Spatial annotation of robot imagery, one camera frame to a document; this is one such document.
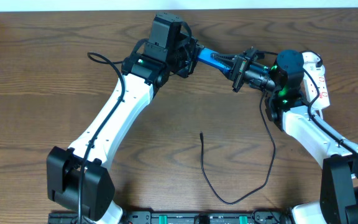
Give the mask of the blue Galaxy smartphone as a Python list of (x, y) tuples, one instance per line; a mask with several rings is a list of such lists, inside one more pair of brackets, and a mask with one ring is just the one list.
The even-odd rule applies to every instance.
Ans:
[(204, 48), (198, 55), (198, 61), (218, 69), (223, 74), (229, 73), (231, 71), (230, 67), (227, 67), (226, 65), (222, 64), (221, 62), (218, 62), (216, 59), (213, 58), (213, 54), (215, 53), (216, 52), (211, 49)]

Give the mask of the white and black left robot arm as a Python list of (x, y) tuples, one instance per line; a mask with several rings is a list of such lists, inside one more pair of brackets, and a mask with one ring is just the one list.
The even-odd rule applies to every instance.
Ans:
[(124, 60), (88, 52), (118, 76), (106, 104), (67, 149), (53, 147), (46, 159), (48, 198), (73, 211), (67, 223), (119, 223), (123, 210), (114, 203), (109, 169), (116, 151), (140, 112), (171, 75), (193, 73), (200, 47), (189, 25), (167, 12), (155, 15), (150, 35), (139, 40)]

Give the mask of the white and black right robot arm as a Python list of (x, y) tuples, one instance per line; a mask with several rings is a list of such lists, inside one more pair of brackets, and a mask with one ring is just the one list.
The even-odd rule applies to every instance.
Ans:
[(211, 53), (210, 63), (233, 82), (265, 95), (268, 119), (296, 139), (321, 166), (319, 200), (294, 206), (293, 223), (358, 223), (358, 144), (323, 119), (329, 106), (321, 57), (310, 50), (284, 50), (272, 66), (260, 63), (265, 52)]

